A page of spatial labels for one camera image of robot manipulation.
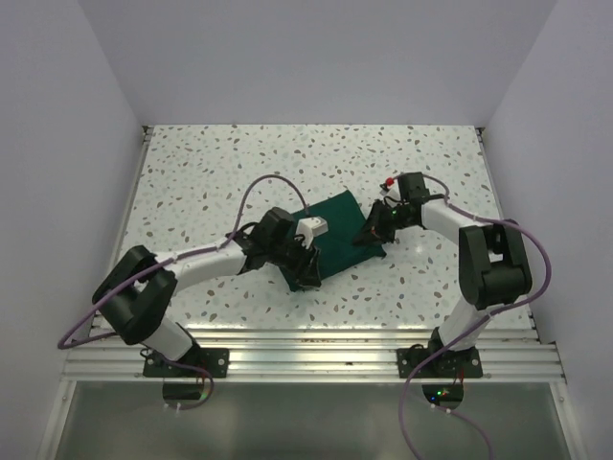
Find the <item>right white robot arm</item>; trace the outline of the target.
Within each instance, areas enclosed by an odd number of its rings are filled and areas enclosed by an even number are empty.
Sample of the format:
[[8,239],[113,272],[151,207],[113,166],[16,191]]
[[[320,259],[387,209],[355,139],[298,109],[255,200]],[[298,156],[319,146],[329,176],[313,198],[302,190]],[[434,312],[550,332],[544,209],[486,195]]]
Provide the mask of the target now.
[[428,175],[405,172],[388,178],[352,242],[375,246],[397,231],[420,227],[456,244],[461,298],[425,346],[397,352],[404,377],[442,378],[461,372],[483,375],[476,344],[494,312],[514,304],[533,287],[523,236],[508,220],[484,219],[452,206],[449,192],[434,194]]

